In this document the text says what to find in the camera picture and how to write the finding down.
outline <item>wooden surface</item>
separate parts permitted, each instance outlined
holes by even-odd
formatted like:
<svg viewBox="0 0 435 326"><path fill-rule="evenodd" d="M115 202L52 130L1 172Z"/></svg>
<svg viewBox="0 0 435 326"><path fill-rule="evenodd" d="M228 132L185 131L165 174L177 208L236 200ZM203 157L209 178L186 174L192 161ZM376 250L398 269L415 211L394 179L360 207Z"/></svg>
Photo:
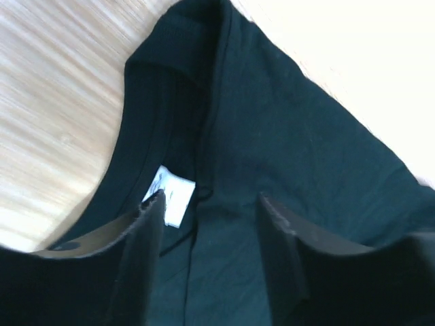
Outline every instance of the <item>wooden surface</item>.
<svg viewBox="0 0 435 326"><path fill-rule="evenodd" d="M80 216L114 148L124 63L173 2L0 2L0 245L41 249ZM431 3L234 0L434 186Z"/></svg>

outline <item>wood grain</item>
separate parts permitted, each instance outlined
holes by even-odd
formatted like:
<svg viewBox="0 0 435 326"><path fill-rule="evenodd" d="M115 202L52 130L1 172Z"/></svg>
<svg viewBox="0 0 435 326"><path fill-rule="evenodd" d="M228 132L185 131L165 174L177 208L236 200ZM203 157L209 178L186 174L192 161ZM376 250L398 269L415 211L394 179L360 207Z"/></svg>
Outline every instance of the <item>wood grain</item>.
<svg viewBox="0 0 435 326"><path fill-rule="evenodd" d="M124 63L174 2L0 2L0 245L42 249L80 216L114 148ZM435 186L431 1L233 2Z"/></svg>

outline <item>black t-shirt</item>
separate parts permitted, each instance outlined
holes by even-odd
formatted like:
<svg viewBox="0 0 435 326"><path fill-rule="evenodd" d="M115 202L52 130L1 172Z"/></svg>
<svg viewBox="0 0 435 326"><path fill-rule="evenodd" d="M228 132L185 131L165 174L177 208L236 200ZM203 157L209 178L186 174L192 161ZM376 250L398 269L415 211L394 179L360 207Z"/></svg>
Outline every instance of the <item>black t-shirt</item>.
<svg viewBox="0 0 435 326"><path fill-rule="evenodd" d="M150 326L270 325L260 192L373 247L435 226L434 191L227 0L174 5L129 58L110 166L58 243L134 209L161 165L196 189L164 230Z"/></svg>

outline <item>shirt fabric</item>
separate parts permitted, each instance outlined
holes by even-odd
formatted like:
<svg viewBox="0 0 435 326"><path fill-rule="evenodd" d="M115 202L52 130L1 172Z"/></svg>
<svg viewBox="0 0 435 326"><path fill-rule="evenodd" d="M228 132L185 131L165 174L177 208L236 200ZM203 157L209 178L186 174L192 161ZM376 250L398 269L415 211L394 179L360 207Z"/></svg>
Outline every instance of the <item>shirt fabric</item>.
<svg viewBox="0 0 435 326"><path fill-rule="evenodd" d="M0 247L0 325L144 325L164 203L159 191L53 250L21 253Z"/></svg>
<svg viewBox="0 0 435 326"><path fill-rule="evenodd" d="M149 326L271 324L260 192L372 247L435 227L434 191L228 0L177 3L129 58L110 166L58 243L134 209L160 165L196 189L164 230Z"/></svg>

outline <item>care label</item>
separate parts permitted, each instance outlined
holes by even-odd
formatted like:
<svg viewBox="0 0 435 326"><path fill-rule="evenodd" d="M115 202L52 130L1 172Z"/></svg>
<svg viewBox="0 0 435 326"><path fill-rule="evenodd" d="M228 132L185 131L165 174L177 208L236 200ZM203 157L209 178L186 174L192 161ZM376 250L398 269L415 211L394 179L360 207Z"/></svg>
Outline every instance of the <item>care label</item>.
<svg viewBox="0 0 435 326"><path fill-rule="evenodd" d="M164 223L179 228L195 189L195 182L177 177L161 166L142 201L147 200L160 189L163 189L166 196Z"/></svg>

